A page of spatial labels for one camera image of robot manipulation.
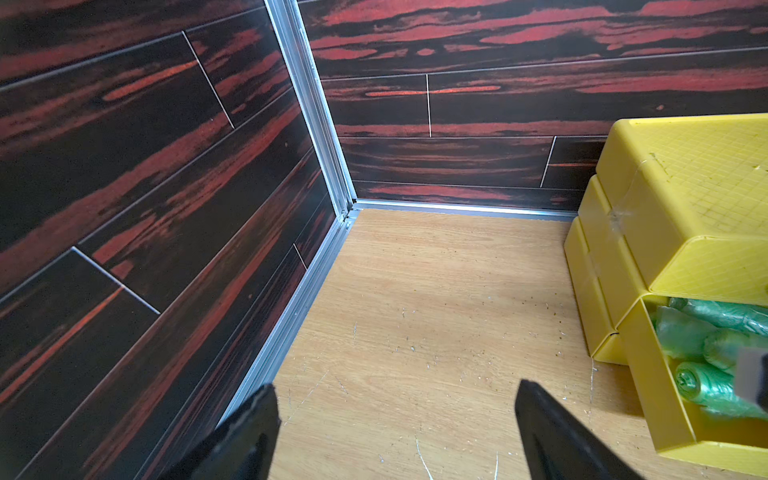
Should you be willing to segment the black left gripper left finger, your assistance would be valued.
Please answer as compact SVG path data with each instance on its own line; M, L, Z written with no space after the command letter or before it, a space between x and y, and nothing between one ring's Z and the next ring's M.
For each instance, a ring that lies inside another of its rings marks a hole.
M163 479L266 479L281 420L273 385L264 384Z

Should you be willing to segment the yellow plastic drawer box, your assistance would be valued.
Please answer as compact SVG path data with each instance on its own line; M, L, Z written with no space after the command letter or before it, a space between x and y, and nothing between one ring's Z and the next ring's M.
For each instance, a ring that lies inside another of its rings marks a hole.
M651 314L674 297L766 304L766 115L616 122L565 253L589 354L629 367L656 451L765 476L766 423L684 400Z

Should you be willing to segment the green trash bag roll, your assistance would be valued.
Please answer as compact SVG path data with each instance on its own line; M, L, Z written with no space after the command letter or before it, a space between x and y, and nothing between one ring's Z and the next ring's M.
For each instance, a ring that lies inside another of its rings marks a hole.
M718 329L708 334L703 343L703 356L714 367L733 375L739 350L749 344L747 333L730 329Z
M711 323L691 317L677 309L660 306L651 321L662 351L670 358L683 361L704 360L704 341L717 330Z
M734 392L732 375L708 363L682 362L675 368L673 378L683 399L712 414L767 419L761 407Z
M719 328L767 335L766 307L677 297L668 306Z

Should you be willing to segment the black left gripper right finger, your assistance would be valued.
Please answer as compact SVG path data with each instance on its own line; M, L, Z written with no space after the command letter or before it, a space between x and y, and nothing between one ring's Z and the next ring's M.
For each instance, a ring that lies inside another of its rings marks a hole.
M534 381L520 381L515 415L533 479L641 477Z

